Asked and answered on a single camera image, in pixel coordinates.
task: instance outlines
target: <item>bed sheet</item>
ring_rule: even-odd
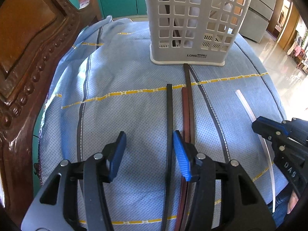
[[[112,21],[110,16],[81,32],[57,67],[41,124],[41,183],[61,160],[86,160],[114,142],[120,131],[127,134],[118,176],[104,184],[116,231],[160,229],[167,83],[173,85],[174,130],[183,130],[183,66],[151,63],[150,42],[148,22]],[[261,61],[238,35],[225,66],[192,65],[191,83],[197,150],[220,162],[238,160],[269,203],[271,182],[263,149],[235,94],[241,90],[256,117],[285,119],[279,95]],[[276,166],[274,173],[278,194],[287,181]],[[174,156],[167,230],[173,230],[175,224],[180,184]],[[82,188],[79,183],[78,211],[80,223],[86,226]],[[213,226],[219,223],[220,196],[217,181]]]

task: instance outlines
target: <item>brand logo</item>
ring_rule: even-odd
[[[187,54],[187,57],[198,57],[198,58],[206,58],[207,55],[201,55],[201,54],[196,54],[196,55],[192,55],[192,54]]]

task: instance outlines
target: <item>jeans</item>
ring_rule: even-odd
[[[276,209],[275,212],[272,214],[272,217],[276,223],[276,226],[279,227],[286,215],[287,215],[287,208],[288,203],[292,194],[292,185],[288,184],[277,196],[276,196]],[[270,212],[273,210],[273,202],[270,202],[268,205]]]

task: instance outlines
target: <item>wood carving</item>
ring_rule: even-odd
[[[0,175],[5,209],[18,226],[33,200],[33,128],[55,69],[80,31],[101,18],[89,1],[80,10],[68,0],[0,7]]]

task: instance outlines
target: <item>white strip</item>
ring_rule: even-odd
[[[246,101],[245,97],[243,96],[242,92],[240,90],[236,90],[235,94],[238,96],[238,98],[240,99],[241,103],[243,104],[247,114],[249,115],[249,118],[251,119],[252,122],[254,122],[256,120],[256,117],[254,115],[254,113],[252,112],[248,102]],[[266,161],[269,167],[269,174],[270,174],[270,180],[272,183],[272,194],[273,194],[273,213],[275,212],[275,204],[276,204],[276,193],[275,193],[275,178],[274,178],[274,171],[273,171],[273,165],[272,165],[272,161],[270,158],[270,152],[269,149],[267,147],[267,144],[265,142],[265,139],[262,138],[262,136],[258,135],[259,139],[261,141],[262,147],[263,147],[263,151],[266,157]]]

